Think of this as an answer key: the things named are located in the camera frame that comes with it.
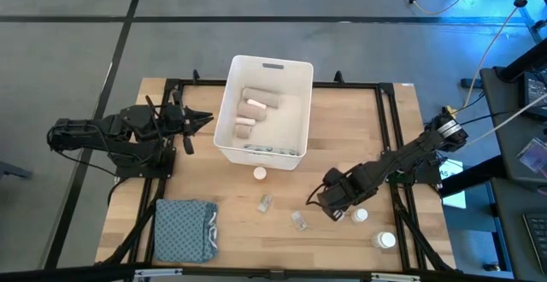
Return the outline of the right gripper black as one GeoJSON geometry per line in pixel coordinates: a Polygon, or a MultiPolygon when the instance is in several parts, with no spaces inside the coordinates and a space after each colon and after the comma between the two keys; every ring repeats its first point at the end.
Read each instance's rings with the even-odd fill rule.
{"type": "Polygon", "coordinates": [[[333,167],[323,177],[322,184],[325,189],[317,197],[333,221],[338,221],[338,209],[346,213],[351,205],[375,195],[379,187],[379,181],[368,174],[364,165],[356,165],[344,173],[333,167]]]}

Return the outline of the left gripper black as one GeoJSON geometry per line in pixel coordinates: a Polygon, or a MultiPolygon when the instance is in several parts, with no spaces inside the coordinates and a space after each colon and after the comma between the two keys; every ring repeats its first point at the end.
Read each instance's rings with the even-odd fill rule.
{"type": "Polygon", "coordinates": [[[210,112],[196,111],[181,105],[169,105],[166,108],[166,131],[171,134],[193,136],[208,125],[214,116],[210,112]]]}

